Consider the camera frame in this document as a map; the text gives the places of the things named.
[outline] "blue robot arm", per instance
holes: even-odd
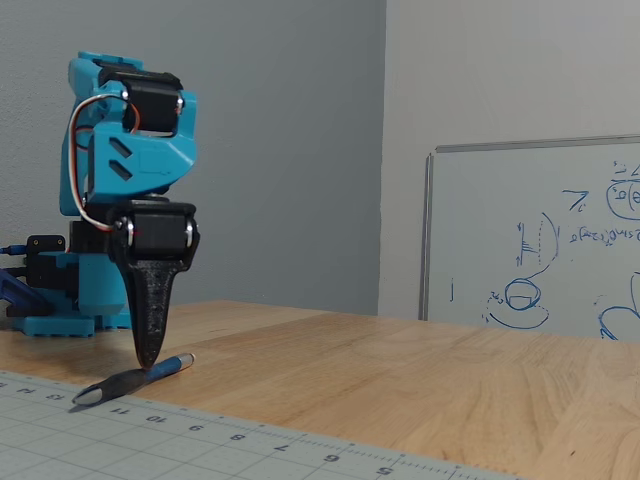
[[[195,95],[171,74],[143,70],[139,60],[81,52],[69,64],[74,109],[88,98],[114,97],[89,105],[79,115],[78,133],[91,148],[77,152],[78,190],[87,204],[110,205],[151,193],[164,193],[196,161]],[[132,133],[132,105],[140,111],[140,131]],[[62,147],[60,211],[79,214],[69,182],[68,134]]]
[[[71,122],[75,138],[68,132],[63,143],[60,212],[83,217],[71,224],[70,253],[108,255],[120,271],[148,369],[164,339],[174,277],[190,268],[199,241],[195,207],[164,197],[196,160],[196,98],[172,74],[88,52],[70,62],[69,83],[77,127]]]

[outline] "pen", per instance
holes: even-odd
[[[117,373],[100,383],[85,388],[76,395],[72,401],[76,405],[88,407],[129,395],[156,380],[189,368],[193,365],[195,359],[196,357],[192,353],[181,353],[180,355],[156,363],[151,370],[148,371],[139,368]]]

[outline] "wooden table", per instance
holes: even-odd
[[[640,478],[640,345],[214,302],[172,310],[141,397],[539,479]],[[86,385],[131,333],[0,332],[7,370]]]

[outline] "whiteboard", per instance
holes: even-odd
[[[427,319],[639,342],[638,142],[439,148]]]

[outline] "gray cutting mat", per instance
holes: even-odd
[[[515,480],[338,438],[0,372],[3,480]]]

